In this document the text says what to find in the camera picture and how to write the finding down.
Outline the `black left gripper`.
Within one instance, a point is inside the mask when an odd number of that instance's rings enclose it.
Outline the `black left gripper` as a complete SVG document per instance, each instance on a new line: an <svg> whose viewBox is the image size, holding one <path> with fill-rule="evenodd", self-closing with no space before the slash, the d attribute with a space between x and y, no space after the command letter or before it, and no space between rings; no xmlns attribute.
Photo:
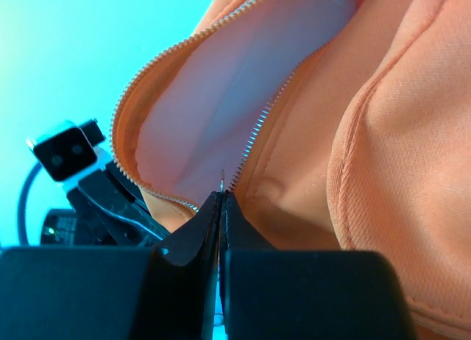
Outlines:
<svg viewBox="0 0 471 340"><path fill-rule="evenodd" d="M151 217L137 186L113 161L65 182L73 209L50 209L40 245L150 247L170 235Z"/></svg>

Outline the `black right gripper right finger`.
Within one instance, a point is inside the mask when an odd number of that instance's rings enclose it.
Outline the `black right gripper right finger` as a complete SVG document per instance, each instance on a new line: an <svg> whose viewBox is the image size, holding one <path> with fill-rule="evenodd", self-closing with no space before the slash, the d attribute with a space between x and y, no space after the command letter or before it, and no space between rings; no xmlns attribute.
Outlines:
<svg viewBox="0 0 471 340"><path fill-rule="evenodd" d="M246 219L235 194L232 192L225 192L223 195L219 246L221 251L228 251L229 249L275 249Z"/></svg>

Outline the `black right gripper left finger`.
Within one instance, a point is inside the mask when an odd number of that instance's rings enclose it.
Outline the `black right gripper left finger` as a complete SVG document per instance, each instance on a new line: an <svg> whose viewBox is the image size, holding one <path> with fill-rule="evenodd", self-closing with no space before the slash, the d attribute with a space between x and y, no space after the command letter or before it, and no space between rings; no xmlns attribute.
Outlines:
<svg viewBox="0 0 471 340"><path fill-rule="evenodd" d="M212 339L221 195L156 244L141 284L130 339Z"/></svg>

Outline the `orange jacket with pink lining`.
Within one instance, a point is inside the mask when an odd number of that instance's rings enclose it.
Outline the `orange jacket with pink lining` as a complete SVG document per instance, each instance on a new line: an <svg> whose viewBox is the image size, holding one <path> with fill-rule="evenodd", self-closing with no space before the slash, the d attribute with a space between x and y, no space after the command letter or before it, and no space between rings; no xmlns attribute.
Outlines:
<svg viewBox="0 0 471 340"><path fill-rule="evenodd" d="M167 230L225 181L276 247L380 252L421 339L470 337L470 0L213 0L111 142Z"/></svg>

